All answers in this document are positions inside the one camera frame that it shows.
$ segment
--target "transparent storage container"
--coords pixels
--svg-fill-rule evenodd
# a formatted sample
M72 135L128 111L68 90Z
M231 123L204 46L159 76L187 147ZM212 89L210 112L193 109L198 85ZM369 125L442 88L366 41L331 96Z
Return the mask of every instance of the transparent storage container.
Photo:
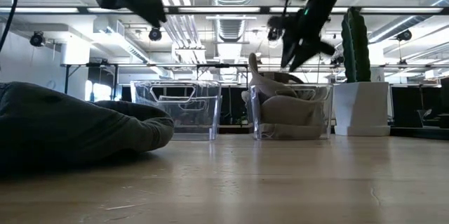
M288 85L285 90L267 97L257 86L250 88L247 105L254 139L329 139L332 120L333 86L330 84Z
M158 107L173 118L173 140L215 140L220 123L217 81L132 81L133 103Z

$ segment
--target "ceiling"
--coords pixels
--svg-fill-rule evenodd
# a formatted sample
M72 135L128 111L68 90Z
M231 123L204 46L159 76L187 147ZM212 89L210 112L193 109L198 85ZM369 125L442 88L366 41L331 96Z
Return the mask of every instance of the ceiling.
M209 6L213 5L213 0L190 0L193 6ZM176 5L173 0L170 0L171 5ZM284 2L282 0L251 0L252 6L282 6ZM304 2L293 1L291 6L301 6ZM11 0L0 0L0 6L10 6ZM336 6L430 6L429 0L338 0ZM19 0L19 7L77 7L77 6L98 6L95 0ZM195 15L194 23L201 38L201 43L206 50L206 60L214 61L220 59L220 54L217 52L217 33L215 31L215 22L213 20L207 20L206 17L212 17L210 15ZM269 15L254 15L254 19L246 21L246 27L244 29L244 36L240 43L241 46L241 61L252 52L261 52L263 63L270 65L279 64L281 55L281 42L268 42L267 41L267 28L266 22ZM375 32L379 28L388 25L397 18L402 16L397 15L367 15L365 16L366 26L368 32ZM129 54L123 49L117 48L114 44L108 44L104 41L98 41L97 36L93 33L93 21L96 19L95 15L22 15L17 14L14 19L14 27L18 32L22 32L24 35L30 35L30 30L21 28L21 26L31 25L33 23L51 24L62 23L76 31L82 33L83 36L90 40L97 42L97 45L91 53L91 56L95 57L108 57L109 60L120 58L127 58ZM170 53L172 51L173 41L164 32L162 32L163 38L160 41L150 41L148 38L151 26L148 25L142 18L136 15L108 15L110 21L120 20L126 28L126 36L135 45L137 45L142 51L148 53L149 57L152 54L157 53ZM380 46L384 49L385 62L390 64L396 64L399 58L407 57L408 55L417 55L423 51L427 51L435 46L448 42L445 38L448 36L449 29L446 28L447 16L434 16L424 22L421 22L409 30L413 33L413 38L410 41L403 42L401 49L398 49L398 42L396 40L387 39L380 43ZM342 15L331 16L331 21L325 25L322 31L323 38L332 43L334 46L338 46L341 42ZM52 37L50 39L64 39L57 32L55 34L48 34ZM432 63L435 60L440 60L449 55L446 49L437 50L435 53L429 53L425 57L421 57L419 60L415 60L414 64L427 64ZM309 63L317 63L318 57L313 59ZM411 70L408 73L423 72L423 69Z

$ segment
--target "potted cactus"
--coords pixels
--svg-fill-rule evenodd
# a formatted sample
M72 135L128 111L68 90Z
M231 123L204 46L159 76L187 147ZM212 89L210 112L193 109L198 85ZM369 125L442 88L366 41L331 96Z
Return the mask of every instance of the potted cactus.
M365 20L351 7L342 21L343 56L347 82L335 86L335 134L389 136L388 82L371 82Z

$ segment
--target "white planter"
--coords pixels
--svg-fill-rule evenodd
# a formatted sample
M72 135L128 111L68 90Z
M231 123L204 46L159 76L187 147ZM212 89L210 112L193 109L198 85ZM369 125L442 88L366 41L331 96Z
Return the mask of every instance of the white planter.
M360 82L334 87L339 136L389 136L388 82Z

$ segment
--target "white wall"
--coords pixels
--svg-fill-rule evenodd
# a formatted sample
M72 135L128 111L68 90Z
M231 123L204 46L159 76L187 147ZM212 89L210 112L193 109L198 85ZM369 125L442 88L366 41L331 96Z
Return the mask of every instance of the white wall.
M29 39L10 32L0 53L0 82L21 81L64 92L65 68L61 53L51 48L35 48ZM69 94L84 99L87 69L70 77Z

